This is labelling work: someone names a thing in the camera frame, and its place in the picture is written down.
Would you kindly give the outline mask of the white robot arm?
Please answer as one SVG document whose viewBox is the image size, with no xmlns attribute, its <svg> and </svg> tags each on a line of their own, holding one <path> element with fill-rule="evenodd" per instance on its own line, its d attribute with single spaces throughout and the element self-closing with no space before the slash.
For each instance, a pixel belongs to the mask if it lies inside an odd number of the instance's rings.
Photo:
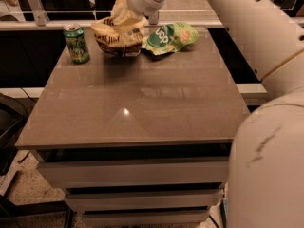
<svg viewBox="0 0 304 228">
<path fill-rule="evenodd" d="M 119 19 L 165 0 L 124 0 Z M 304 28 L 270 0 L 207 0 L 247 63 L 237 76 L 268 100 L 231 147 L 227 228 L 304 228 Z"/>
</svg>

